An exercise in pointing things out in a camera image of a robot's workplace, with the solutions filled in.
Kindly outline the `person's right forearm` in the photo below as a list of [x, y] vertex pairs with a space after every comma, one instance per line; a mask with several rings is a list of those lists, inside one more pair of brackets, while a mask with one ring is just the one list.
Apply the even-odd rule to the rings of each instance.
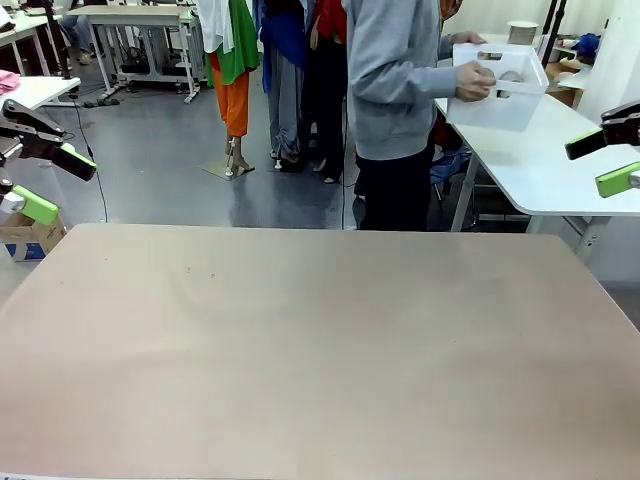
[[404, 62], [392, 69], [392, 103], [421, 103], [455, 96], [455, 67], [418, 67]]

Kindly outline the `grey cylinder roll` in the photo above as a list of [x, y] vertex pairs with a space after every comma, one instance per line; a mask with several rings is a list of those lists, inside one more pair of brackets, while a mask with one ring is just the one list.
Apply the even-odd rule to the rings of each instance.
[[538, 24], [531, 21], [515, 20], [508, 23], [508, 43], [531, 46], [536, 37]]

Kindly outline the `white desk with pink cloth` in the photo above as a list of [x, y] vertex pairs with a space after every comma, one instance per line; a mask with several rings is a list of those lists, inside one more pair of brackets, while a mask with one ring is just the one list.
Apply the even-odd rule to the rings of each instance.
[[72, 77], [64, 79], [55, 76], [22, 77], [18, 86], [0, 94], [0, 110], [9, 100], [20, 103], [30, 109], [41, 106], [73, 107], [70, 101], [61, 101], [60, 97], [81, 85], [81, 79]]

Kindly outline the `black pole stand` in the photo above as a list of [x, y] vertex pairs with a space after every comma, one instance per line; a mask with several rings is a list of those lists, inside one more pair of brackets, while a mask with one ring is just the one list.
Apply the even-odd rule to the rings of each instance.
[[49, 27], [49, 32], [51, 33], [53, 48], [59, 65], [59, 71], [61, 73], [61, 76], [65, 80], [70, 80], [71, 74], [68, 68], [66, 47], [63, 43], [62, 34], [60, 32], [60, 25], [55, 19], [53, 2], [52, 0], [41, 0], [41, 5], [44, 8], [45, 15], [47, 17], [47, 24]]

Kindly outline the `mannequin in blue and grey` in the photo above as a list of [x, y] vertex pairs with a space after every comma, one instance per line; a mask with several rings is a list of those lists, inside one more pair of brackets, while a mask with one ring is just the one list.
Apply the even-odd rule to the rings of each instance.
[[271, 158], [279, 171], [304, 168], [300, 137], [308, 64], [305, 13], [301, 0], [254, 0], [263, 45], [262, 83], [268, 99]]

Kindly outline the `white plastic basket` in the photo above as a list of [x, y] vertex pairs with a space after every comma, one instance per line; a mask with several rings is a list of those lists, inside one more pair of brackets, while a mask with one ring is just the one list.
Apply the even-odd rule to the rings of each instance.
[[453, 64], [476, 61], [493, 72], [496, 85], [477, 102], [452, 98], [446, 117], [456, 125], [521, 132], [526, 129], [549, 86], [532, 46], [514, 44], [456, 44]]

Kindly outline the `white side table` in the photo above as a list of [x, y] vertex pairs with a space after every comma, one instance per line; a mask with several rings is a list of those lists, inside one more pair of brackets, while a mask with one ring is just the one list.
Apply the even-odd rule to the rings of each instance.
[[631, 147], [613, 146], [580, 160], [566, 158], [564, 145], [596, 124], [545, 95], [522, 132], [455, 123], [453, 128], [472, 155], [451, 230], [462, 230], [478, 167], [482, 167], [520, 212], [530, 217], [527, 231], [539, 233], [543, 219], [564, 219], [580, 235], [574, 249], [585, 261], [613, 218], [640, 218], [640, 193], [610, 198], [597, 192], [595, 178], [640, 161]]

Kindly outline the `mannequin in green and orange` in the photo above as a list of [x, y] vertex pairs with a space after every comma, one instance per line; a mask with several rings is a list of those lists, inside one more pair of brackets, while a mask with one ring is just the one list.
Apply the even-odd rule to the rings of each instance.
[[246, 0], [197, 0], [204, 52], [226, 127], [225, 176], [254, 170], [242, 153], [249, 125], [250, 73], [259, 66], [257, 33]]

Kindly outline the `grey metal workbench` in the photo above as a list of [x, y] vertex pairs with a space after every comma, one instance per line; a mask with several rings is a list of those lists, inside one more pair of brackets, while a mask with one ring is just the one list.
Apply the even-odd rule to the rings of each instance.
[[157, 3], [75, 8], [84, 16], [96, 47], [106, 100], [133, 83], [174, 85], [190, 104], [200, 93], [204, 72], [201, 28], [191, 5]]

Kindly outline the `person's right hand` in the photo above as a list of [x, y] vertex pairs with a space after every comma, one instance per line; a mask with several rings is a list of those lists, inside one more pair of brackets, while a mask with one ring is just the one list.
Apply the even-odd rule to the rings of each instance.
[[476, 102], [487, 98], [496, 85], [494, 73], [476, 61], [459, 65], [455, 70], [455, 97], [463, 102]]

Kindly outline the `black tripod stand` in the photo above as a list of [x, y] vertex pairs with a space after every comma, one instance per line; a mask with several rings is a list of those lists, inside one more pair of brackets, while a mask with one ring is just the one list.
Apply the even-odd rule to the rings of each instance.
[[565, 15], [567, 0], [551, 0], [542, 28], [538, 56], [543, 67], [549, 63], [558, 31]]

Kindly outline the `person in grey hoodie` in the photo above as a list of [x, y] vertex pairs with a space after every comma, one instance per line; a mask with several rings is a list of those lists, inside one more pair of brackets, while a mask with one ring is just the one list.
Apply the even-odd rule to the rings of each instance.
[[439, 0], [344, 0], [347, 110], [364, 196], [363, 230], [427, 228], [435, 101], [455, 93]]

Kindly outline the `blue cloth under table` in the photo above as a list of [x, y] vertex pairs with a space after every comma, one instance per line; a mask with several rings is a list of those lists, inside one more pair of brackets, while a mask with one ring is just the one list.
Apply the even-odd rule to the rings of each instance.
[[452, 176], [461, 172], [470, 157], [471, 151], [465, 146], [461, 146], [457, 150], [443, 150], [439, 145], [436, 145], [430, 167], [431, 184], [443, 185], [448, 182]]

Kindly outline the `blue cloth on shelf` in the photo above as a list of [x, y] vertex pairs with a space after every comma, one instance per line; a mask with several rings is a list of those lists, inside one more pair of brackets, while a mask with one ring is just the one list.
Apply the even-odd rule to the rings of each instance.
[[600, 35], [586, 33], [577, 40], [572, 50], [575, 50], [579, 57], [595, 58], [600, 46], [600, 39]]

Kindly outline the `seated person in background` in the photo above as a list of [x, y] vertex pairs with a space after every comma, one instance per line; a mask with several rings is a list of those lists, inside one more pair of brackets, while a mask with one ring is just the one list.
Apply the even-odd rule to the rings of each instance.
[[90, 65], [93, 60], [91, 25], [85, 15], [66, 15], [60, 21], [72, 47], [79, 52], [80, 65]]

